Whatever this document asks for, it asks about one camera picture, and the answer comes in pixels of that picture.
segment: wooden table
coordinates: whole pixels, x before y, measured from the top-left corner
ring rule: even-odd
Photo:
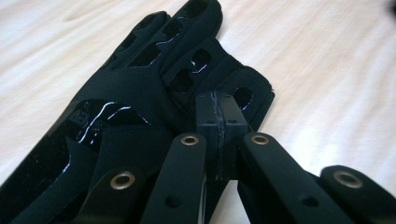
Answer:
[[[273,84],[261,132],[305,170],[342,164],[396,195],[396,16],[388,0],[220,0],[218,39]],[[0,3],[0,183],[145,15],[180,1]],[[226,189],[213,223],[248,223]]]

